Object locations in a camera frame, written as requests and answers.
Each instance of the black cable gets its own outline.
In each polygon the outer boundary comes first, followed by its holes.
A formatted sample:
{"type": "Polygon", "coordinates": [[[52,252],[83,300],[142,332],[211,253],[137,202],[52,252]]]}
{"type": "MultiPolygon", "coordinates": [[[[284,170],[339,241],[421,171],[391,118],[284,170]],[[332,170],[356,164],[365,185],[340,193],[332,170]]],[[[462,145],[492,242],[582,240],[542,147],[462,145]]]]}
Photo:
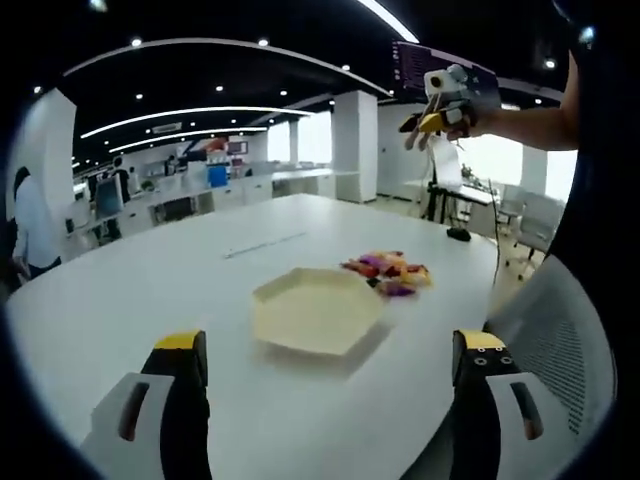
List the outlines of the black cable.
{"type": "Polygon", "coordinates": [[[498,247],[498,259],[496,264],[496,271],[493,273],[493,285],[496,284],[496,279],[498,278],[498,270],[500,270],[500,237],[498,236],[498,207],[496,207],[496,197],[493,193],[493,185],[491,184],[491,179],[489,180],[489,192],[491,193],[491,203],[493,204],[493,225],[495,227],[496,232],[496,245],[498,247]]]}

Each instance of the window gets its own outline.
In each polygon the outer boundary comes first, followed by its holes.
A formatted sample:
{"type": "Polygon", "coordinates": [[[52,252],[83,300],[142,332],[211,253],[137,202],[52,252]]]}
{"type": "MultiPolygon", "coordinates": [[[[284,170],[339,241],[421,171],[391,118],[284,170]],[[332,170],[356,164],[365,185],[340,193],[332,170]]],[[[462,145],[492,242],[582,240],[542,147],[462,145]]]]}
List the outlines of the window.
{"type": "Polygon", "coordinates": [[[302,117],[298,122],[298,161],[331,163],[331,112],[302,117]]]}
{"type": "Polygon", "coordinates": [[[291,160],[289,122],[278,123],[267,132],[267,160],[288,162],[291,160]]]}
{"type": "Polygon", "coordinates": [[[521,143],[496,135],[482,135],[461,138],[460,146],[460,163],[470,167],[476,177],[520,185],[523,154],[521,143]]]}
{"type": "Polygon", "coordinates": [[[548,197],[567,202],[573,174],[576,170],[577,150],[570,152],[549,152],[547,154],[547,184],[545,194],[548,197]]]}

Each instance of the floor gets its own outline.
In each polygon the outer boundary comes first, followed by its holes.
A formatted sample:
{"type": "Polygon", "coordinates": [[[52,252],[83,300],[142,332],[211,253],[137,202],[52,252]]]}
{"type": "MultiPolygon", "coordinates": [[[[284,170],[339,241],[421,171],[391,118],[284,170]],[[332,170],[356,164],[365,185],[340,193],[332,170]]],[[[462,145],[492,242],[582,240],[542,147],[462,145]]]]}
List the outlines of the floor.
{"type": "MultiPolygon", "coordinates": [[[[376,210],[397,213],[398,215],[405,215],[409,217],[417,218],[420,214],[419,208],[415,203],[405,200],[378,197],[377,200],[368,203],[367,205],[371,208],[375,208],[376,210]]],[[[526,256],[529,253],[529,250],[521,245],[514,247],[514,241],[508,235],[501,235],[499,241],[501,256],[500,269],[498,270],[496,284],[492,292],[491,311],[495,311],[500,308],[504,302],[509,300],[534,272],[532,268],[528,268],[527,272],[524,274],[524,280],[518,280],[518,274],[522,272],[522,266],[511,265],[507,267],[505,265],[505,260],[507,258],[526,256]]],[[[540,252],[536,252],[533,256],[533,261],[537,265],[539,265],[543,259],[544,255],[540,252]]]]}

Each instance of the office chair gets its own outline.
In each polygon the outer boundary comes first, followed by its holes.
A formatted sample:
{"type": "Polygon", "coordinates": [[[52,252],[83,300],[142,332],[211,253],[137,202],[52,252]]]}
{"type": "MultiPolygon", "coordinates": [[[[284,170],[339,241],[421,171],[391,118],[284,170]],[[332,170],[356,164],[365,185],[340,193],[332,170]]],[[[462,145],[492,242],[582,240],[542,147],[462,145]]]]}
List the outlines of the office chair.
{"type": "Polygon", "coordinates": [[[522,244],[529,247],[529,255],[510,258],[505,262],[507,267],[514,261],[524,264],[518,274],[518,280],[524,279],[528,267],[535,268],[532,258],[536,250],[543,253],[549,250],[563,213],[564,208],[558,201],[544,195],[526,193],[522,217],[518,219],[514,228],[514,246],[522,244]]]}
{"type": "Polygon", "coordinates": [[[517,185],[504,185],[502,200],[498,214],[507,217],[507,227],[511,227],[511,219],[518,218],[524,210],[525,191],[517,185]]]}
{"type": "Polygon", "coordinates": [[[485,330],[507,345],[523,371],[535,374],[560,399],[577,453],[598,430],[616,392],[612,351],[580,282],[549,256],[487,320],[485,330]]]}

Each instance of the white desk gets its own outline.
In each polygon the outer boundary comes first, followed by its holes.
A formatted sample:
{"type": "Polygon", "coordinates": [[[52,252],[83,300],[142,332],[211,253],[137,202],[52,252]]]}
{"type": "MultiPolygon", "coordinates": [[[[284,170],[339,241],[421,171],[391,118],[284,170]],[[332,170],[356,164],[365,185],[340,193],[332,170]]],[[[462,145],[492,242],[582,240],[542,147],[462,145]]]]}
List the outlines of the white desk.
{"type": "Polygon", "coordinates": [[[28,283],[7,305],[10,331],[42,404],[75,445],[89,432],[92,409],[140,370],[158,339],[200,327],[215,478],[397,480],[453,401],[452,331],[481,328],[488,309],[495,246],[477,237],[455,242],[445,230],[313,195],[194,217],[28,283]],[[390,301],[343,361],[252,340],[256,287],[294,267],[337,268],[369,250],[406,252],[428,266],[433,288],[390,301]]]}

